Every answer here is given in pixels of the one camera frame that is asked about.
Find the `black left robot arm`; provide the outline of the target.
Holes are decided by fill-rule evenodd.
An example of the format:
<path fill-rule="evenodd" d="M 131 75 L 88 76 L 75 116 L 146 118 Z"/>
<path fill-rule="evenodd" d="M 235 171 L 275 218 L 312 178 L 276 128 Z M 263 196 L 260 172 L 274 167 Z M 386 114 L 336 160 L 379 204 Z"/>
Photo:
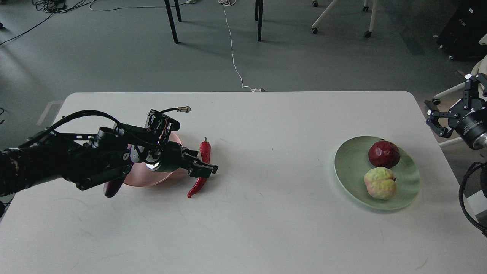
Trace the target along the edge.
<path fill-rule="evenodd" d="M 82 110 L 62 117 L 24 144 L 1 151 L 1 196 L 63 178 L 82 191 L 104 185 L 106 197 L 113 197 L 135 164 L 143 163 L 152 172 L 187 170 L 190 177 L 209 178 L 218 166 L 202 151 L 190 150 L 169 140 L 180 123 L 167 112 L 189 112 L 190 107 L 151 110 L 144 127 L 121 123 L 98 110 Z M 58 132 L 72 120 L 100 116 L 114 122 L 95 134 Z"/>

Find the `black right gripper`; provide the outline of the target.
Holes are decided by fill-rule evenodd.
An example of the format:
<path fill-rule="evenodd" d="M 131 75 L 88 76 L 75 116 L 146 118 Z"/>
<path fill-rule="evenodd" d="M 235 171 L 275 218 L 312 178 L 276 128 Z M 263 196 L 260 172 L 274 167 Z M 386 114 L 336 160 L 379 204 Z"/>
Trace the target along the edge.
<path fill-rule="evenodd" d="M 426 125 L 433 133 L 441 138 L 450 138 L 453 134 L 459 135 L 471 149 L 487 148 L 487 110 L 486 100 L 482 99 L 479 92 L 480 85 L 486 88 L 487 79 L 485 73 L 477 73 L 470 76 L 458 88 L 462 92 L 460 99 L 452 101 L 452 105 L 446 111 L 441 111 L 440 99 L 425 100 L 427 115 Z M 465 116 L 455 119 L 452 109 L 460 112 L 469 112 Z"/>

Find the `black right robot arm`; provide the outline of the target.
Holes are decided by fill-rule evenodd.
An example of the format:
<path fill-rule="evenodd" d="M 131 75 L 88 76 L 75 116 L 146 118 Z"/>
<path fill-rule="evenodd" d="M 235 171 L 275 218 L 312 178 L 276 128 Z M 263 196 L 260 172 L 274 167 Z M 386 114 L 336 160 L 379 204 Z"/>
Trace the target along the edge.
<path fill-rule="evenodd" d="M 486 73 L 471 73 L 465 81 L 425 100 L 426 125 L 439 137 L 446 138 L 441 147 L 464 142 L 470 149 L 484 150 L 482 162 L 473 162 L 461 182 L 458 199 L 467 220 L 486 235 Z M 440 111 L 441 99 L 453 92 L 461 97 L 447 111 Z"/>

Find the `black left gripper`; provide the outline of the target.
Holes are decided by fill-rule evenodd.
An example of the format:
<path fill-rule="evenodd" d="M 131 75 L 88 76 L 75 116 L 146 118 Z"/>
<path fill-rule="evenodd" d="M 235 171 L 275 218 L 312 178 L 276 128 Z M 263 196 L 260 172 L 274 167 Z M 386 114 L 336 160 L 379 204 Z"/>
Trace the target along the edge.
<path fill-rule="evenodd" d="M 198 159 L 199 151 L 191 150 L 177 142 L 167 142 L 163 151 L 152 164 L 146 164 L 153 172 L 170 173 L 179 168 L 188 170 L 195 178 L 209 178 L 217 173 L 219 166 Z"/>

